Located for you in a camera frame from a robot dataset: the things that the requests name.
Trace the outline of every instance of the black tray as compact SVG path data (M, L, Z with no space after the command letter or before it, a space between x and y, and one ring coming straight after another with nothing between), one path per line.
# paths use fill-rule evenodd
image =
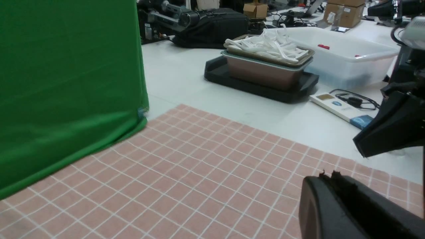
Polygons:
M311 95L319 79L318 75L304 72L298 84L292 86L287 91L281 91L231 77L229 67L227 66L227 59L223 56L207 61L204 76L207 81L283 103L298 102L306 96Z

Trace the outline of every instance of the green cloth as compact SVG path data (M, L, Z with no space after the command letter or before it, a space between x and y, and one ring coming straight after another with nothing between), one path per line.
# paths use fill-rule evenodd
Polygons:
M0 200L145 127L135 0L0 1Z

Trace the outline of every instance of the red object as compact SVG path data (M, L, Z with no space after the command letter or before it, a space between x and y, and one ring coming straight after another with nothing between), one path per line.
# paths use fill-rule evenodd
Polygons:
M329 50L330 49L329 46L325 46L325 45L322 45L322 44L319 44L318 47L325 48L326 50Z

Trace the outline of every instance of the baking tray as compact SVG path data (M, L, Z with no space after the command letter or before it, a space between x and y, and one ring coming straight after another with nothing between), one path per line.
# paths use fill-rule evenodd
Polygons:
M278 90L287 90L298 82L303 75L304 68L311 63L310 59L301 67L287 67L267 63L261 60L246 58L222 51L227 58L231 77L261 84Z
M246 35L242 35L240 37L237 37L237 38L235 38L233 40L234 41L237 41L237 40L244 39L246 37L258 37L258 36L257 35L246 34ZM247 58L251 58L251 59L261 60L261 61L264 61L264 62L267 62L267 63L272 63L272 64L286 66L286 67L293 67L293 68L294 67L296 68L296 67L302 66L309 59L311 59L313 57L314 53L315 53L310 48L305 48L305 47L297 46L299 49L308 50L309 53L305 57L299 59L297 63L289 63L289 62L286 62L286 61L283 61L283 60L270 59L268 57L259 56L259 55L255 54L255 53L246 52L246 51L243 51L243 50L240 50L240 49L235 49L233 47L229 47L230 45L231 44L229 44L229 43L224 43L223 44L223 46L229 51L229 53L232 53L232 54L235 54L235 55L238 55L238 56L241 56L241 57L247 57Z
M298 82L287 90L277 90L267 86L233 78L230 76L227 59L219 56L209 60L205 64L205 79L219 85L227 86L236 90L255 94L264 98L283 103L297 103L308 100L308 96L314 94L315 85L319 76L303 72Z

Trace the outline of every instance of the laptop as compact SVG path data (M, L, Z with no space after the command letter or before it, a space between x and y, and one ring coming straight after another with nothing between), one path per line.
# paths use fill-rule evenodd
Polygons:
M320 7L320 5L323 3L324 0L316 0L306 12L303 11L294 11L290 14L288 12L283 12L282 15L284 16L293 16L296 18L303 18L303 17L311 17L316 10Z

